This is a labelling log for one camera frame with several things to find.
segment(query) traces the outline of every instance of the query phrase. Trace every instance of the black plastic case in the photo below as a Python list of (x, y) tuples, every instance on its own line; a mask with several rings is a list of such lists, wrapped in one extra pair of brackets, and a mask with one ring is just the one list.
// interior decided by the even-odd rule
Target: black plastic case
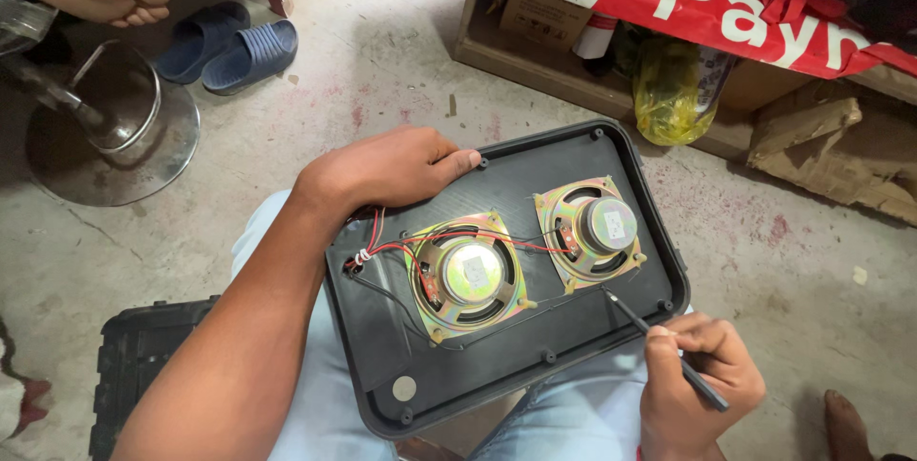
[[(648, 260), (638, 274), (626, 273), (606, 282), (606, 287), (650, 324), (684, 312), (691, 295), (686, 268), (649, 193), (639, 153), (618, 124), (596, 119), (502, 142), (480, 152), (486, 166), (428, 201), (389, 209), (382, 241), (397, 239), (402, 231), (418, 232), (491, 209), (499, 212), (511, 235), (534, 237), (541, 231), (533, 193), (610, 174), (636, 213), (638, 237)], [(371, 233), (372, 220), (351, 223), (340, 232), (326, 253), (327, 286), (361, 416), (383, 438), (413, 436), (639, 335), (602, 291), (593, 291), (534, 319), (521, 322), (530, 315), (527, 313), (541, 308), (444, 342), (469, 343), (494, 329), (507, 328), (464, 351), (433, 349), (406, 332), (404, 311), (396, 303), (350, 279), (342, 269), (349, 257), (366, 247)], [(563, 294), (563, 284), (547, 255), (517, 249), (517, 256), (530, 300)], [(421, 322), (400, 252), (379, 253), (365, 264), (360, 277), (392, 291), (407, 305), (414, 321)], [(579, 289), (570, 298), (580, 291), (587, 289)], [(668, 310), (660, 305), (667, 300), (672, 303)], [(402, 375), (412, 377), (417, 385), (416, 395), (407, 403), (393, 395), (393, 384)]]
[(96, 425), (89, 434), (89, 455), (107, 461), (125, 421), (147, 387), (181, 343), (210, 312), (210, 300), (167, 304), (121, 311), (102, 327), (99, 384), (96, 386)]

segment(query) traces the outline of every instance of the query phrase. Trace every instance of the stained floor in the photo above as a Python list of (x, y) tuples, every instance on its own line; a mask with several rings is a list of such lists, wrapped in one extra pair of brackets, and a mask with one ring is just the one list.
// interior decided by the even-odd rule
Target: stained floor
[[(219, 1), (175, 0), (173, 15)], [(192, 86), (199, 149), (178, 180), (140, 203), (81, 207), (33, 182), (22, 156), (29, 104), (0, 89), (0, 311), (17, 369), (53, 383), (48, 418), (0, 444), (0, 459), (87, 459), (103, 323), (155, 300), (222, 292), (248, 216), (317, 155), (405, 122), (473, 147), (596, 117), (453, 62), (464, 0), (293, 1), (296, 61), (234, 97)], [(256, 24), (269, 18), (263, 3), (246, 0)], [(173, 22), (92, 27), (76, 33), (78, 49), (123, 33), (154, 54)], [(697, 150), (639, 144), (694, 307), (735, 322), (768, 384), (764, 403), (722, 438), (726, 456), (825, 458), (829, 387), (859, 408), (874, 453), (917, 454), (917, 231)], [(466, 454), (509, 405), (429, 435)]]

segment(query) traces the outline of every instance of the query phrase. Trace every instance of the red wire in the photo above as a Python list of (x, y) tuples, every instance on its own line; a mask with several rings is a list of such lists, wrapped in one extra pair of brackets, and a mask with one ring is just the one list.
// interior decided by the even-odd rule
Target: red wire
[(414, 266), (415, 268), (417, 268), (417, 274), (420, 277), (420, 284), (424, 286), (424, 292), (427, 293), (427, 298), (431, 300), (430, 289), (427, 287), (427, 282), (424, 281), (424, 272), (420, 270), (420, 263), (417, 261), (417, 257), (414, 256), (414, 252), (407, 249), (405, 246), (402, 246), (401, 244), (389, 243), (389, 244), (381, 244), (378, 248), (373, 250), (373, 253), (376, 253), (380, 250), (384, 250), (385, 248), (398, 248), (399, 250), (402, 250), (403, 252), (405, 252), (408, 256), (411, 256), (411, 260), (414, 261)]
[[(482, 236), (482, 237), (491, 237), (491, 238), (493, 238), (493, 239), (499, 239), (499, 240), (503, 241), (504, 243), (522, 244), (522, 245), (524, 245), (524, 246), (532, 246), (532, 247), (533, 247), (534, 249), (536, 249), (536, 250), (544, 250), (544, 251), (546, 251), (546, 252), (557, 252), (557, 253), (560, 253), (560, 254), (569, 254), (569, 253), (572, 253), (570, 250), (561, 250), (561, 249), (557, 249), (557, 248), (545, 248), (544, 246), (539, 246), (539, 245), (537, 245), (537, 244), (523, 243), (523, 242), (520, 242), (520, 241), (511, 241), (511, 240), (509, 240), (509, 239), (507, 239), (507, 238), (505, 238), (505, 237), (501, 237), (500, 235), (491, 235), (491, 234), (489, 234), (489, 233), (487, 233), (487, 232), (475, 232), (474, 234), (475, 234), (475, 235)], [(426, 240), (428, 240), (428, 239), (439, 239), (439, 238), (441, 238), (441, 237), (452, 237), (452, 236), (455, 236), (455, 235), (468, 235), (468, 233), (467, 233), (467, 232), (440, 233), (440, 234), (438, 234), (438, 235), (431, 235), (431, 236), (429, 236), (429, 237), (416, 237), (416, 238), (414, 238), (414, 239), (403, 239), (402, 242), (403, 242), (403, 243), (413, 243), (413, 242), (416, 242), (416, 241), (426, 241)]]
[(372, 248), (373, 244), (376, 244), (376, 226), (379, 224), (379, 208), (376, 209), (376, 217), (373, 219), (373, 238), (370, 239), (370, 245), (367, 248)]
[[(402, 242), (403, 242), (403, 243), (414, 243), (414, 242), (417, 242), (417, 241), (426, 241), (426, 240), (428, 240), (428, 239), (440, 239), (440, 238), (442, 238), (442, 237), (454, 237), (454, 236), (456, 236), (456, 235), (468, 235), (468, 233), (467, 233), (467, 232), (440, 233), (440, 234), (438, 234), (438, 235), (431, 235), (431, 236), (429, 236), (429, 237), (415, 237), (415, 238), (413, 238), (413, 239), (403, 239)], [(568, 254), (568, 253), (571, 253), (571, 250), (561, 250), (561, 249), (558, 249), (558, 248), (545, 248), (544, 246), (539, 246), (539, 245), (537, 245), (537, 244), (523, 243), (523, 242), (520, 242), (520, 241), (512, 241), (512, 240), (507, 239), (507, 238), (505, 238), (505, 237), (501, 237), (501, 236), (499, 236), (499, 235), (491, 235), (491, 234), (486, 233), (486, 232), (475, 232), (474, 235), (480, 235), (480, 236), (483, 236), (483, 237), (491, 237), (491, 238), (493, 238), (493, 239), (499, 239), (500, 241), (503, 241), (503, 242), (505, 242), (505, 243), (521, 244), (521, 245), (524, 245), (524, 246), (531, 246), (531, 247), (533, 247), (533, 248), (536, 249), (536, 250), (543, 250), (543, 251), (546, 251), (546, 252), (556, 252), (556, 253), (560, 253), (560, 254)], [(406, 248), (402, 247), (402, 246), (399, 245), (399, 244), (381, 244), (379, 247), (373, 248), (372, 251), (367, 252), (367, 254), (370, 255), (370, 256), (374, 256), (374, 255), (376, 255), (376, 253), (379, 252), (380, 250), (382, 250), (382, 249), (384, 249), (384, 248), (389, 248), (389, 247), (398, 247), (399, 249), (402, 249), (402, 250), (405, 250), (406, 252), (408, 252), (408, 250), (407, 250)], [(356, 261), (349, 262), (349, 263), (347, 263), (345, 266), (353, 266), (354, 264), (356, 264)]]

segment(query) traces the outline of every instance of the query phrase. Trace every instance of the black screwdriver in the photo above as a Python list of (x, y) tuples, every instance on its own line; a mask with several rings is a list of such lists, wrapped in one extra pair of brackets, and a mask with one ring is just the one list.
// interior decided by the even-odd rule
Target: black screwdriver
[[(630, 318), (631, 322), (634, 322), (634, 325), (636, 325), (636, 328), (640, 331), (640, 333), (647, 335), (647, 332), (649, 332), (649, 325), (647, 325), (647, 322), (644, 322), (639, 316), (634, 314), (634, 312), (631, 311), (624, 302), (618, 300), (618, 297), (614, 296), (612, 291), (607, 289), (604, 289), (604, 291), (605, 294), (608, 295), (609, 300), (611, 300), (614, 305), (617, 305), (618, 309), (620, 309), (621, 312), (625, 314), (625, 316)], [(692, 368), (691, 365), (689, 365), (688, 362), (684, 359), (682, 359), (682, 374), (688, 380), (688, 382), (694, 386), (694, 389), (696, 389), (698, 393), (701, 393), (703, 397), (705, 397), (707, 401), (710, 402), (710, 405), (714, 406), (716, 410), (720, 412), (726, 412), (728, 410), (729, 402), (721, 397), (715, 389), (710, 387), (710, 384), (707, 384), (707, 381), (704, 380), (704, 378), (700, 376), (700, 374), (698, 374), (694, 368)]]

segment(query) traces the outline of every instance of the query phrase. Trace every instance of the slipper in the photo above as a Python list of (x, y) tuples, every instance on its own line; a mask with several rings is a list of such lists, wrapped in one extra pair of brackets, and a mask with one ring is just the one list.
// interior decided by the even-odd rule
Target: slipper
[(235, 32), (229, 50), (203, 68), (203, 87), (230, 96), (290, 66), (299, 35), (283, 20)]
[(207, 62), (226, 51), (233, 33), (250, 25), (248, 10), (237, 2), (204, 8), (175, 24), (172, 45), (156, 58), (156, 72), (173, 83), (193, 83)]

